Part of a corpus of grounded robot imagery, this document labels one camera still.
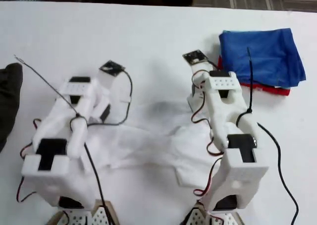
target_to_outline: black wire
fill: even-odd
[[[247,113],[252,113],[252,94],[253,94],[253,66],[252,66],[252,59],[251,59],[251,55],[250,55],[250,50],[249,48],[247,48],[247,51],[248,51],[248,55],[249,55],[249,63],[250,63],[250,74],[251,74],[251,81],[250,81],[250,104],[249,104],[249,108],[247,109],[246,112],[240,114],[237,118],[237,121],[236,121],[236,126],[238,127],[238,123],[240,121],[240,118],[247,114]],[[278,174],[279,174],[279,177],[282,181],[282,184],[283,184],[283,187],[284,189],[286,190],[286,192],[288,193],[288,195],[291,197],[291,199],[293,200],[294,204],[295,204],[295,207],[296,207],[296,212],[294,214],[294,217],[292,219],[292,222],[291,222],[291,225],[293,225],[295,223],[295,219],[299,213],[299,206],[294,198],[294,196],[292,195],[292,193],[289,191],[288,187],[286,186],[286,183],[284,181],[284,178],[283,178],[283,174],[282,174],[282,169],[281,169],[281,147],[279,145],[279,143],[277,142],[277,140],[275,139],[275,137],[265,128],[263,127],[261,124],[258,123],[258,126],[264,131],[266,132],[270,138],[272,139],[272,141],[275,143],[276,147],[277,147],[277,169],[278,169]]]
[[[77,113],[76,109],[73,107],[73,105],[71,105],[71,103],[65,99],[65,97],[60,93],[58,92],[43,76],[41,76],[33,67],[29,66],[27,63],[25,63],[22,59],[18,58],[16,55],[14,55],[15,59],[17,59],[21,64],[27,66],[28,68],[30,68],[32,71],[34,71],[35,74],[37,74],[42,80],[44,80],[45,83],[47,83],[48,86],[51,87],[52,90],[55,91],[55,93],[57,93],[60,97],[62,97],[65,102],[68,103],[68,105],[75,111],[75,113]]]
[[[80,115],[80,114],[77,112],[77,110],[71,105],[71,103],[70,103],[69,101],[67,101],[67,99],[66,99],[60,92],[58,92],[40,73],[38,73],[33,67],[31,67],[31,66],[29,66],[28,64],[26,64],[22,59],[18,58],[16,55],[14,55],[14,57],[15,57],[20,63],[22,63],[23,65],[27,66],[27,67],[30,68],[31,70],[33,70],[45,83],[47,83],[47,85],[49,85],[59,96],[61,96],[62,99],[64,99],[64,100],[69,104],[69,106],[75,111],[76,116],[75,116],[74,118],[72,118],[72,119],[70,120],[70,122],[69,122],[69,127],[70,127],[70,130],[71,130],[71,131],[72,131],[71,123],[72,123],[73,120],[75,120],[75,119],[77,119],[77,118],[83,118],[83,119],[85,119],[85,121],[86,121],[86,123],[87,123],[87,127],[92,126],[92,125],[118,126],[118,125],[124,123],[124,122],[127,120],[128,114],[129,114],[129,110],[130,110],[131,101],[130,101],[129,104],[128,104],[126,116],[125,116],[125,118],[124,118],[122,121],[120,121],[120,122],[118,122],[118,123],[91,123],[91,124],[88,124],[86,118],[83,117],[82,115]],[[130,84],[131,84],[130,100],[131,100],[132,90],[133,90],[133,89],[132,89],[132,87],[133,87],[133,85],[132,85],[132,79],[131,79],[130,75],[128,74],[128,72],[126,72],[126,71],[123,71],[123,72],[128,76],[128,78],[129,78],[129,80],[130,80]],[[88,159],[89,159],[89,161],[90,161],[90,164],[91,164],[91,166],[92,166],[92,168],[93,168],[93,170],[94,170],[94,174],[95,174],[95,177],[96,177],[96,180],[97,180],[97,184],[98,184],[98,188],[99,188],[99,192],[100,192],[100,197],[101,197],[102,204],[103,204],[103,207],[104,207],[105,212],[106,212],[106,216],[107,216],[107,218],[108,218],[108,220],[109,220],[109,225],[114,225],[114,224],[115,224],[115,223],[114,223],[114,220],[113,220],[113,218],[112,218],[112,216],[111,216],[111,213],[110,213],[110,211],[108,210],[108,207],[106,206],[106,203],[105,203],[105,200],[104,200],[104,195],[103,195],[103,191],[102,191],[102,189],[101,189],[101,184],[100,184],[100,180],[99,180],[99,175],[98,175],[98,173],[97,173],[95,164],[94,164],[94,162],[93,162],[93,159],[92,159],[92,157],[91,157],[91,155],[90,155],[90,152],[89,152],[89,150],[88,150],[88,147],[87,147],[87,144],[86,144],[86,143],[84,143],[84,147],[85,147],[85,150],[86,150]]]
[[[125,70],[122,71],[122,72],[125,73],[128,76],[129,81],[130,81],[130,87],[131,87],[130,88],[130,95],[129,95],[130,96],[130,102],[128,103],[128,107],[127,107],[125,118],[122,121],[120,121],[120,122],[93,122],[93,123],[89,123],[88,127],[94,126],[94,125],[119,126],[119,125],[123,124],[127,120],[128,116],[129,116],[131,101],[132,101],[133,83],[132,83],[132,79],[131,79],[131,76],[129,75],[129,73],[126,72]]]
[[[89,152],[89,150],[88,150],[88,147],[87,147],[87,144],[86,144],[86,143],[84,143],[84,147],[85,147],[85,150],[86,150],[88,159],[89,159],[89,161],[90,161],[90,164],[91,164],[91,166],[92,166],[92,168],[93,168],[93,170],[94,170],[94,174],[95,174],[95,176],[96,176],[96,180],[97,180],[97,184],[98,184],[98,189],[99,189],[99,192],[100,192],[100,197],[101,197],[101,201],[102,201],[103,207],[104,207],[105,212],[106,212],[106,216],[107,216],[108,219],[110,219],[109,224],[110,224],[110,225],[112,225],[112,224],[114,225],[113,218],[112,218],[112,216],[111,216],[111,214],[110,214],[110,211],[108,210],[108,207],[106,206],[106,203],[105,203],[105,200],[104,200],[104,194],[103,194],[103,191],[102,191],[102,188],[101,188],[101,184],[100,184],[100,180],[99,180],[99,175],[98,175],[98,173],[97,173],[97,170],[96,170],[94,161],[93,161],[93,159],[91,158],[91,155],[90,155],[90,152]]]
[[[282,175],[282,170],[281,170],[281,147],[280,145],[278,144],[277,140],[275,139],[275,137],[265,128],[263,127],[261,124],[258,123],[258,126],[264,131],[266,132],[270,138],[272,139],[272,141],[276,144],[276,147],[277,147],[277,168],[278,168],[278,174],[279,174],[279,177],[281,178],[281,181],[282,181],[282,184],[283,184],[283,187],[285,188],[286,192],[288,193],[288,195],[291,197],[291,199],[293,200],[295,206],[296,206],[296,212],[295,212],[295,215],[293,217],[293,220],[292,220],[292,223],[291,225],[294,224],[295,222],[295,219],[299,213],[299,207],[298,207],[298,204],[294,198],[294,196],[292,195],[292,193],[289,191],[289,189],[287,188],[286,184],[285,184],[285,181],[284,181],[284,178],[283,178],[283,175]]]
[[[249,108],[243,112],[242,114],[240,114],[237,118],[237,121],[236,121],[236,126],[238,127],[239,125],[239,121],[241,119],[241,117],[243,115],[246,115],[248,113],[252,113],[252,95],[253,95],[253,66],[252,66],[252,59],[251,59],[251,54],[250,54],[250,50],[249,50],[249,47],[247,47],[247,52],[248,52],[248,55],[249,55],[249,65],[250,65],[250,102],[249,102]]]
[[[64,210],[63,210],[63,213],[64,213],[65,216],[67,217],[67,223],[66,223],[65,225],[68,225],[68,224],[69,224],[69,221],[70,221],[69,215],[68,215],[67,212],[65,212]]]
[[[208,59],[207,62],[208,62],[209,64],[213,65],[213,67],[216,68],[217,70],[220,70],[219,67],[218,67],[213,61],[211,61],[211,60]]]

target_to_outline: brown wire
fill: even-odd
[[[20,157],[24,160],[26,155],[23,155],[22,153],[24,152],[25,149],[29,148],[30,146],[32,146],[32,142],[30,142],[28,145],[26,145],[25,147],[23,147],[20,151]]]
[[[213,156],[213,157],[218,157],[218,156],[221,156],[223,155],[224,152],[218,152],[218,153],[215,153],[215,152],[211,152],[208,150],[209,146],[213,143],[213,137],[211,139],[211,141],[207,144],[207,147],[206,147],[206,150],[208,152],[209,155]]]
[[[197,73],[199,73],[199,72],[207,72],[208,74],[209,74],[209,71],[207,71],[207,70],[198,70],[198,71],[196,71],[193,75],[192,75],[192,83],[193,83],[193,85],[197,88],[197,89],[200,89],[197,85],[195,85],[195,83],[194,83],[194,76],[197,74]]]
[[[34,125],[35,129],[38,129],[38,125],[36,124],[36,121],[42,122],[42,120],[40,118],[33,119],[33,125]]]
[[[204,190],[202,190],[202,189],[194,189],[193,193],[194,193],[196,196],[202,197],[202,196],[204,196],[204,195],[208,192],[209,187],[210,187],[210,185],[211,185],[211,174],[212,174],[214,165],[216,165],[216,163],[217,163],[219,160],[221,160],[221,159],[222,159],[222,157],[218,158],[218,159],[214,162],[214,164],[212,165],[212,167],[211,167],[211,169],[210,169],[210,172],[209,172],[208,182],[207,182],[207,185],[206,185],[205,189],[204,189]]]
[[[21,187],[22,187],[22,184],[23,184],[23,181],[24,181],[24,176],[22,176],[22,178],[21,178],[21,182],[20,182],[20,184],[19,184],[19,187],[18,187],[18,190],[16,191],[16,201],[18,202],[18,203],[22,203],[22,202],[24,202],[28,197],[30,197],[32,194],[35,194],[36,192],[34,191],[34,192],[32,192],[32,193],[30,193],[30,194],[28,194],[27,196],[25,196],[21,201],[19,200],[19,197],[20,197],[20,190],[21,190]]]
[[[192,117],[191,117],[191,121],[192,121],[193,123],[199,123],[199,122],[201,122],[201,121],[206,120],[206,121],[208,122],[208,125],[209,125],[210,129],[211,129],[211,124],[210,124],[210,122],[209,122],[209,120],[208,120],[207,118],[201,118],[201,119],[199,119],[199,120],[194,121],[194,117],[196,116],[196,114],[198,114],[199,111],[202,110],[202,108],[203,108],[204,105],[205,105],[205,93],[204,93],[204,92],[203,92],[203,96],[204,96],[204,97],[203,97],[203,103],[202,103],[202,105],[199,107],[199,109],[197,109],[197,111],[193,113],[193,115],[192,115]]]

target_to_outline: red wire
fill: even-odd
[[[24,176],[22,176],[21,182],[20,182],[19,187],[18,187],[18,190],[16,191],[16,201],[17,201],[18,203],[24,202],[28,197],[30,197],[32,194],[35,194],[35,193],[36,193],[36,192],[34,191],[34,192],[28,194],[27,196],[25,196],[25,197],[20,201],[20,200],[19,200],[19,195],[20,195],[20,190],[21,190],[23,181],[24,181]]]
[[[20,157],[24,160],[26,155],[22,155],[23,151],[27,148],[29,148],[32,145],[32,142],[30,142],[28,145],[26,145],[25,147],[23,147],[20,151]]]
[[[37,124],[36,124],[36,121],[42,122],[42,120],[39,119],[39,118],[33,119],[33,125],[34,125],[35,129],[38,129],[38,126],[37,126]],[[20,151],[20,157],[21,157],[23,160],[25,159],[25,155],[22,154],[23,151],[24,151],[25,149],[29,148],[31,145],[32,145],[32,142],[30,142],[28,145],[26,145],[25,147],[23,147],[23,148],[21,149],[21,151]],[[18,203],[24,202],[28,197],[30,197],[32,194],[35,194],[35,193],[36,193],[36,192],[34,191],[34,192],[28,194],[27,196],[25,196],[25,197],[20,201],[20,200],[19,200],[19,195],[20,195],[20,190],[21,190],[23,181],[24,181],[24,176],[22,176],[21,182],[20,182],[19,187],[18,187],[18,190],[16,191],[16,201],[17,201]]]
[[[218,152],[218,153],[215,153],[215,152],[211,152],[208,150],[209,146],[213,143],[213,138],[212,140],[207,144],[207,147],[206,147],[206,150],[207,152],[209,153],[209,155],[213,156],[213,157],[218,157],[218,156],[221,156],[223,155],[223,152]]]
[[[212,165],[212,167],[211,167],[211,169],[210,169],[210,172],[209,172],[208,182],[207,182],[207,185],[206,185],[205,189],[204,189],[204,190],[202,190],[202,189],[194,189],[193,193],[194,193],[196,196],[202,197],[202,196],[204,196],[204,195],[208,192],[209,187],[210,187],[210,184],[211,184],[211,174],[212,174],[214,165],[215,165],[219,160],[221,160],[221,159],[222,159],[222,157],[218,158],[218,159],[214,162],[214,164]]]
[[[204,121],[204,120],[206,120],[207,122],[208,122],[208,125],[209,125],[209,127],[210,127],[210,129],[211,129],[211,125],[210,125],[210,122],[209,122],[209,120],[207,119],[207,118],[201,118],[201,119],[199,119],[199,120],[196,120],[196,121],[194,121],[194,117],[196,116],[196,114],[198,114],[199,113],[199,111],[200,110],[202,110],[202,108],[204,107],[204,105],[205,105],[205,93],[203,92],[203,103],[202,103],[202,105],[199,107],[199,109],[197,109],[196,110],[196,112],[194,112],[193,113],[193,115],[192,115],[192,117],[191,117],[191,121],[193,122],[193,123],[199,123],[199,122],[201,122],[201,121]]]

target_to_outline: white plastic part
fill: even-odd
[[[92,225],[108,225],[109,224],[105,209],[103,207],[99,207],[98,210],[95,212],[92,218],[91,224]]]
[[[92,217],[90,212],[66,211],[69,216],[68,225],[108,225],[109,221],[106,216],[105,209],[99,207]],[[57,225],[67,224],[67,216],[64,214]]]
[[[188,218],[188,221],[186,225],[239,225],[238,222],[234,219],[232,214],[217,214],[216,217],[223,219],[222,220],[218,218],[214,218],[211,215],[207,214],[206,217],[203,216],[203,214],[200,212],[199,209],[193,209],[192,213],[190,214],[190,217]]]
[[[57,225],[91,225],[92,216],[90,212],[82,211],[66,211],[68,218],[65,214],[60,218]]]
[[[210,136],[214,138],[215,146],[224,152],[218,172],[213,176],[209,192],[201,199],[208,211],[213,211],[218,201],[228,195],[237,196],[237,208],[245,208],[256,194],[259,182],[268,170],[261,145],[253,149],[254,163],[244,163],[240,149],[228,149],[229,134],[251,134],[258,142],[259,127],[251,113],[245,114],[235,125],[238,116],[247,110],[242,97],[242,89],[234,72],[230,77],[211,77],[202,71],[194,77],[196,88],[194,95],[188,97],[188,103],[196,111],[203,103],[203,93],[206,104],[202,112],[207,112],[212,127]],[[221,98],[219,90],[228,90],[228,96]]]
[[[109,88],[104,88],[97,78],[92,78],[89,83],[64,82],[60,93],[67,100],[72,95],[81,96],[73,106],[84,118],[74,119],[71,122],[71,131],[70,121],[75,118],[76,113],[62,97],[58,97],[33,137],[33,153],[36,153],[43,138],[62,138],[67,141],[66,155],[55,155],[50,170],[39,170],[42,156],[38,154],[28,154],[22,168],[25,180],[53,207],[59,207],[60,198],[66,197],[81,204],[78,210],[91,211],[94,208],[96,199],[87,182],[82,158],[86,155],[84,143],[88,133],[87,122],[91,118],[99,118],[107,108],[108,92]]]
[[[207,194],[201,199],[208,211],[228,195],[237,196],[237,208],[244,209],[259,188],[259,183],[268,166],[263,150],[253,149],[254,163],[242,162],[239,149],[225,149],[218,172],[212,178]]]

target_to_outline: black cloth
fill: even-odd
[[[20,105],[22,80],[22,66],[19,63],[0,69],[0,152],[14,126]]]

